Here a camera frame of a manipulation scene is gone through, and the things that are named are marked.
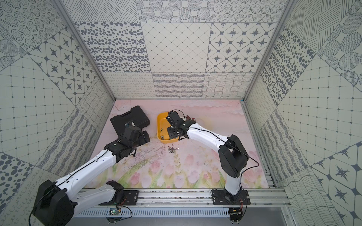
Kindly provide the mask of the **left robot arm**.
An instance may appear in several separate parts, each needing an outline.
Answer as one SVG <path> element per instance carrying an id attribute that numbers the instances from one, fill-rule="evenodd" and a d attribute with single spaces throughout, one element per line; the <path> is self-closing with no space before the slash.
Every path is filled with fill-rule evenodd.
<path id="1" fill-rule="evenodd" d="M 39 188 L 30 213 L 45 226 L 65 226 L 75 215 L 96 205 L 118 206 L 125 202 L 124 187 L 116 181 L 88 192 L 81 190 L 102 172 L 125 157 L 135 156 L 137 148 L 149 143 L 149 134 L 134 125 L 125 127 L 122 136 L 107 144 L 87 163 L 70 174 L 52 182 L 46 180 Z"/>

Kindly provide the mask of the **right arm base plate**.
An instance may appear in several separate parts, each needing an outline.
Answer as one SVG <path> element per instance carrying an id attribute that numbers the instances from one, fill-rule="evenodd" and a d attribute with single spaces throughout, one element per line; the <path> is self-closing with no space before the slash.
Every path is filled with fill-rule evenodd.
<path id="1" fill-rule="evenodd" d="M 212 189 L 210 195 L 213 205 L 250 205 L 250 197 L 248 191 L 240 189 L 236 195 L 232 195 L 226 189 Z"/>

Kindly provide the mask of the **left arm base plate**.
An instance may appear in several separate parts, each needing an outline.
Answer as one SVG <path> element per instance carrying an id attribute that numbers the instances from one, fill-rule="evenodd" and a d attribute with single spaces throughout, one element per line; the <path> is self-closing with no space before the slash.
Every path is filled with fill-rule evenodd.
<path id="1" fill-rule="evenodd" d="M 139 190 L 122 190 L 116 191 L 114 197 L 109 202 L 103 202 L 100 206 L 126 205 L 135 206 L 137 204 Z"/>

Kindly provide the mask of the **yellow plastic storage box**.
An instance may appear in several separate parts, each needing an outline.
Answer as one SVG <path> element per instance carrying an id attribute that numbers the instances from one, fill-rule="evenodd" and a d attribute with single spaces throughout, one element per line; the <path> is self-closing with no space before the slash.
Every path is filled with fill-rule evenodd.
<path id="1" fill-rule="evenodd" d="M 168 134 L 168 128 L 171 127 L 171 124 L 167 121 L 166 117 L 168 116 L 168 112 L 160 113 L 157 116 L 157 138 L 163 144 L 170 144 L 178 141 L 178 137 L 171 139 Z"/>

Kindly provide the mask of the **pile of silver bits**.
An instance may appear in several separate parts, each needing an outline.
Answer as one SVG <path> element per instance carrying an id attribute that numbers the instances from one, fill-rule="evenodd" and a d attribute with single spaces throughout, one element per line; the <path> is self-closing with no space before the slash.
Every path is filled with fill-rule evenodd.
<path id="1" fill-rule="evenodd" d="M 179 148 L 174 148 L 174 147 L 171 147 L 171 146 L 168 146 L 168 152 L 169 153 L 176 153 L 176 151 L 179 150 Z"/>

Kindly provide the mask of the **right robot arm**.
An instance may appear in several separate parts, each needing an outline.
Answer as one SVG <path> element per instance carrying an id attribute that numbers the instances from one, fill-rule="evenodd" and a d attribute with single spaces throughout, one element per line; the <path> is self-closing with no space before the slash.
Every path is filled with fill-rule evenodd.
<path id="1" fill-rule="evenodd" d="M 236 200 L 241 194 L 242 170 L 247 166 L 249 155 L 236 135 L 229 137 L 216 134 L 196 123 L 191 118 L 183 119 L 174 110 L 168 112 L 166 120 L 171 138 L 196 140 L 211 148 L 219 155 L 222 170 L 227 174 L 224 196 Z"/>

